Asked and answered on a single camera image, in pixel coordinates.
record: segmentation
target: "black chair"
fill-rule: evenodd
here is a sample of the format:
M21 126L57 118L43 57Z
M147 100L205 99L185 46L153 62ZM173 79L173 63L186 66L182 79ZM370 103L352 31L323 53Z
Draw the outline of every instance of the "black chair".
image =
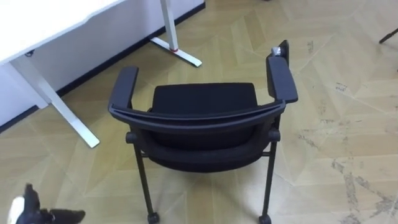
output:
M286 40L272 49L266 67L268 92L275 102L257 105L252 83L166 85L156 87L147 112L134 110L131 104L138 68L122 69L109 112L130 126L126 142L134 145L150 224L158 223L159 216L152 208L143 157L171 169L207 173L237 169L269 156L259 223L271 223L267 211L280 116L287 103L298 100ZM264 152L269 143L270 151Z

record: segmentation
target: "white desk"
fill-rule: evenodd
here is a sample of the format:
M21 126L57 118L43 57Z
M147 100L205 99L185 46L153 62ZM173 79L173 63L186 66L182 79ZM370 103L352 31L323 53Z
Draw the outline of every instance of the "white desk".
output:
M39 108L52 103L90 147L99 144L99 139L72 113L24 55L123 1L126 0L0 0L1 69L20 83L21 88L32 87L34 91L27 90L26 94L35 99ZM170 0L160 1L169 42L159 38L152 41L199 67L200 60L178 49Z

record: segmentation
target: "armrest pad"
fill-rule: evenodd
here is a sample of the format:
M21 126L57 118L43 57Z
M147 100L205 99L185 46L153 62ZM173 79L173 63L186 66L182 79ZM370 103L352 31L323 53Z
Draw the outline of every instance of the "armrest pad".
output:
M137 67L125 67L118 75L118 79L113 86L108 108L116 105L123 108L131 108L131 97L136 85L138 76Z
M267 57L268 94L275 100L294 103L299 100L292 72L283 57Z

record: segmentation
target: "desk leg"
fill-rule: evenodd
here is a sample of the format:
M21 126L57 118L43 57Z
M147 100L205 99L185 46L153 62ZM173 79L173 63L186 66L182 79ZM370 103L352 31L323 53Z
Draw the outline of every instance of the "desk leg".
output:
M166 26L167 40L169 40L169 42L163 41L158 37L154 37L151 41L172 52L176 56L186 60L192 65L199 67L201 65L201 61L199 59L178 48L177 33L175 31L174 17L172 8L170 6L170 0L160 0L160 3L162 4L163 19Z
M27 72L20 72L26 81L35 89L43 99L52 103L58 112L66 119L66 121L75 129L81 138L93 148L100 143L100 140L80 121L78 117L68 108L62 101L55 90L44 79L44 77L37 71L35 66L30 62L29 58L21 56L11 63L16 70L23 70Z
M25 93L25 97L40 109L49 105L49 102L42 98L42 96L31 87L26 79L10 63L2 65L0 67L0 73L7 75L7 79L13 82L13 84L10 84L17 87L21 93Z

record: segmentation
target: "herringbone floor pattern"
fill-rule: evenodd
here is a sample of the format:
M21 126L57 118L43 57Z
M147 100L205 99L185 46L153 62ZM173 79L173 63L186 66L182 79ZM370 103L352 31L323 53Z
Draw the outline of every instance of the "herringbone floor pattern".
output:
M106 106L119 70L141 71L135 109L168 83L253 82L270 102L265 56L289 40L299 102L282 117L271 198L274 224L398 223L398 26L396 0L207 0L180 24L194 68L152 44L73 90L64 100L101 139L82 142L53 107L0 135L0 218L26 182L43 207L85 209L84 223L143 224L146 208L127 126ZM146 160L162 223L256 223L267 159L217 174L189 174Z

